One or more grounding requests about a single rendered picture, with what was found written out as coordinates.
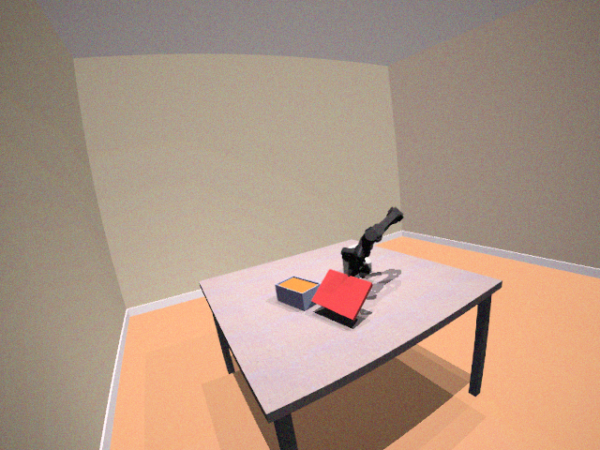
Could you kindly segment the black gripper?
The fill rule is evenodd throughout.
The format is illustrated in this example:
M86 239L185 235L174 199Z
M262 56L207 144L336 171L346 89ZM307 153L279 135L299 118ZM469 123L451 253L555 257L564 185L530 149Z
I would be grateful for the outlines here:
M350 258L347 259L349 264L348 276L355 277L360 272L370 274L370 267L367 264L364 264L366 262L366 256L369 255L366 247L361 245L354 247L354 249L346 247L342 253L345 256L350 254Z

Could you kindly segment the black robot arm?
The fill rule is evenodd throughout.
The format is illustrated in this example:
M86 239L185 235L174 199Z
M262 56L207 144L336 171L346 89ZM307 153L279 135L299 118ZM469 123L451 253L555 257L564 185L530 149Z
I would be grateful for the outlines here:
M373 249L373 245L374 243L379 243L382 240L382 235L384 234L384 232L392 225L395 224L397 222L400 222L404 216L403 213L397 209L396 207L391 207L388 210L388 214L386 215L386 217L379 223L379 224L375 224L372 227L370 226L369 228L367 228L365 230L365 233L363 234L363 236L360 238L358 245L364 246L368 249L368 253L370 255L370 251ZM345 247L344 247L345 248ZM341 250L341 255L342 255L342 259L345 262L348 262L347 259L350 258L350 254L348 254L347 256L345 256L342 252L344 250L344 248ZM369 256L367 255L367 257Z

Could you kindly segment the red rectangular lid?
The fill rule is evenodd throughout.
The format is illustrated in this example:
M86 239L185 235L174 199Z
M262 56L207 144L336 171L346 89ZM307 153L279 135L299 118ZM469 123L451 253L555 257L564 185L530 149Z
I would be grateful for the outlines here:
M329 270L312 302L355 321L373 283Z

